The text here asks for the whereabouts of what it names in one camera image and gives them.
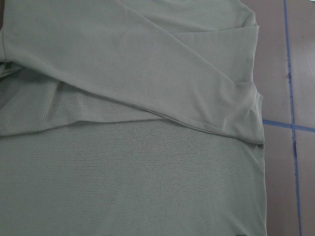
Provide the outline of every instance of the vertical blue line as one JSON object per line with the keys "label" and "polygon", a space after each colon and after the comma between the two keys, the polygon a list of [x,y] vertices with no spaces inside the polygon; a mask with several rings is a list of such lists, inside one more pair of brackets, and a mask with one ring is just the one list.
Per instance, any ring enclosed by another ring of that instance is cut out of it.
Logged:
{"label": "vertical blue line", "polygon": [[293,90],[292,90],[289,35],[288,35],[288,26],[287,26],[286,0],[283,0],[283,6],[284,6],[286,57],[287,57],[287,69],[288,69],[290,104],[291,104],[292,141],[293,141],[293,154],[294,154],[294,167],[295,167],[295,186],[296,186],[296,199],[297,199],[297,213],[298,213],[298,217],[299,217],[300,236],[302,236],[299,175],[298,175],[298,167],[297,167],[298,162],[297,162],[296,139],[295,139],[294,103],[293,103]]}

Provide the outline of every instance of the fabric fold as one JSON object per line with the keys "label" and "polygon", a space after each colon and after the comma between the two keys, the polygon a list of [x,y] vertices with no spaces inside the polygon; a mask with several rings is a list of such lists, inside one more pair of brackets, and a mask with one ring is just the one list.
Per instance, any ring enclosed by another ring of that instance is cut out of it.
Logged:
{"label": "fabric fold", "polygon": [[[197,130],[264,142],[251,68],[230,78],[185,44],[189,37],[180,40],[119,1],[9,0],[2,30],[6,61]],[[252,43],[251,67],[258,26],[238,30]]]}

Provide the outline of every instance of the blue line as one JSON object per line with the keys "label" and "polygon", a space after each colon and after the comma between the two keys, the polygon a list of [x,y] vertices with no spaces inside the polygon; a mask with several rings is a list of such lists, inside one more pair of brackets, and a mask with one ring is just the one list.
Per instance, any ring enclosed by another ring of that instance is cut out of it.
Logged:
{"label": "blue line", "polygon": [[268,125],[273,125],[273,126],[278,126],[278,127],[292,129],[292,125],[291,124],[276,122],[276,121],[273,121],[273,120],[263,119],[262,123],[263,124],[268,124]]}
{"label": "blue line", "polygon": [[289,34],[288,34],[288,26],[287,26],[286,0],[283,0],[283,7],[284,7],[284,24],[285,24],[287,70],[288,70],[288,78],[289,78],[289,92],[290,92],[290,104],[291,104],[292,141],[293,141],[293,154],[294,154],[294,167],[295,167],[295,186],[296,186],[296,199],[297,199],[297,213],[298,213],[298,217],[299,217],[300,236],[302,236],[299,175],[298,175],[298,167],[297,167],[298,161],[297,161],[296,139],[295,139],[295,119],[294,119],[294,104],[293,104],[293,90],[292,90],[292,76],[291,76],[291,61],[290,61],[290,48],[289,48],[290,43],[289,43]]}
{"label": "blue line", "polygon": [[298,125],[296,125],[296,126],[295,126],[295,129],[315,133],[315,129],[313,129],[313,128],[308,128],[308,127],[304,127],[304,126],[298,126]]}

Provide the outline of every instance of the fabric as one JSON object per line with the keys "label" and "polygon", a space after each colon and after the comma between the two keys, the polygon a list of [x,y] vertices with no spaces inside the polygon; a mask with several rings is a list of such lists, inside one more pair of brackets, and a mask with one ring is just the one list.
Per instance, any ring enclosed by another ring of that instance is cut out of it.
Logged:
{"label": "fabric", "polygon": [[266,236],[238,0],[6,0],[0,235]]}

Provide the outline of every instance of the green fabric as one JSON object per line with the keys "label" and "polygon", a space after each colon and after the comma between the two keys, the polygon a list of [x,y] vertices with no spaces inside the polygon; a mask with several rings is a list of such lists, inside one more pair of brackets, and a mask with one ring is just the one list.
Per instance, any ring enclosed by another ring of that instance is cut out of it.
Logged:
{"label": "green fabric", "polygon": [[0,235],[266,236],[258,28],[238,0],[6,0]]}

